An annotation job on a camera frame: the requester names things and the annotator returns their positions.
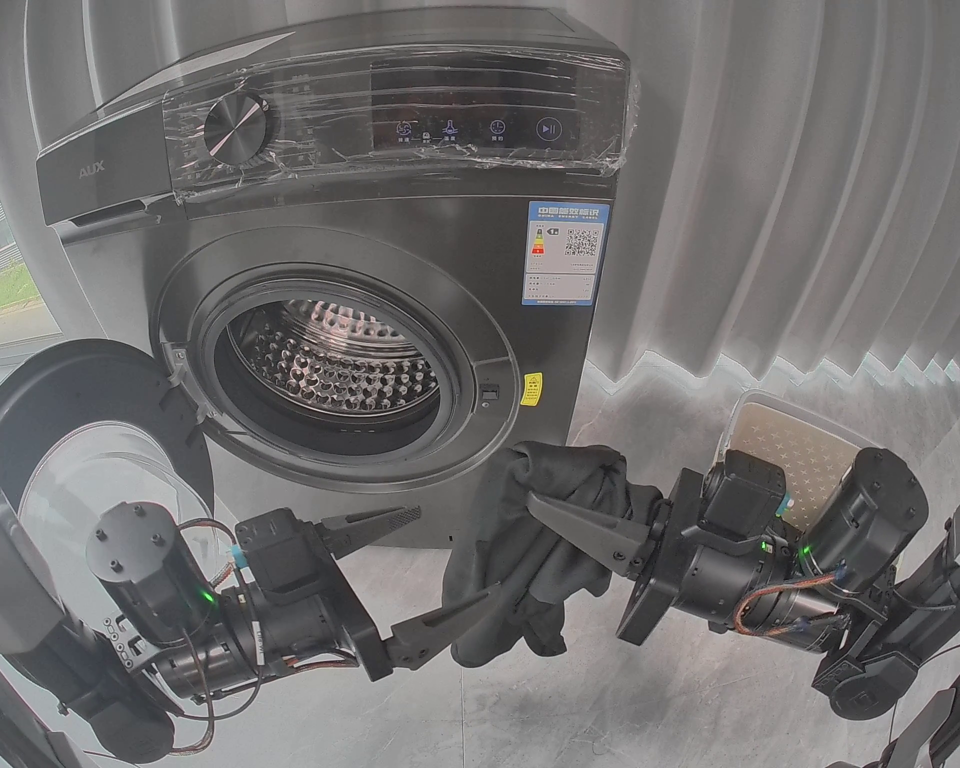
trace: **plastic wrap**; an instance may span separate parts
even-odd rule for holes
[[[204,122],[217,101],[245,92],[269,105],[268,138],[229,166],[210,156]],[[249,183],[412,167],[609,176],[624,162],[637,98],[628,63],[607,55],[392,46],[258,64],[168,92],[163,124],[183,202]]]

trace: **black cloth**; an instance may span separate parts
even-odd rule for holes
[[[482,666],[521,637],[538,656],[558,656],[566,651],[564,600],[584,588],[599,597],[610,586],[604,566],[527,512],[530,491],[617,517],[633,517],[631,499],[642,499],[643,521],[661,498],[632,487],[626,460],[604,445],[521,443],[493,454],[444,573],[444,605],[502,585],[493,614],[450,648],[462,666]]]

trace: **window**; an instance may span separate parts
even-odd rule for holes
[[[0,366],[19,362],[59,336],[0,204]]]

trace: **display panel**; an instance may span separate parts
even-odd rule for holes
[[[576,68],[555,60],[421,55],[371,64],[373,148],[575,150]]]

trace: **floor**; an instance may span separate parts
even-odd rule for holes
[[[796,372],[775,368],[756,384],[732,363],[696,380],[648,355],[616,389],[588,367],[570,435],[617,447],[633,480],[668,490],[681,467],[708,466],[733,405],[759,386],[890,447],[915,469],[931,519],[907,551],[912,568],[960,502],[960,383],[934,373],[863,369],[849,378],[821,368],[798,383]],[[439,605],[445,562],[444,551],[369,548],[342,566],[385,634]],[[444,654],[377,684],[358,670],[329,670],[268,685],[247,714],[218,724],[213,746],[189,765],[823,768],[879,756],[890,716],[851,723],[833,715],[809,687],[818,657],[717,636],[675,611],[641,648],[616,640],[630,586],[615,579],[602,598],[574,595],[569,650],[554,659],[520,643],[480,669],[461,669]],[[897,729],[958,673],[960,652],[925,668],[900,703]],[[50,712],[52,702],[39,698],[41,713]],[[76,720],[51,725],[96,749]],[[178,726],[178,742],[202,730]]]

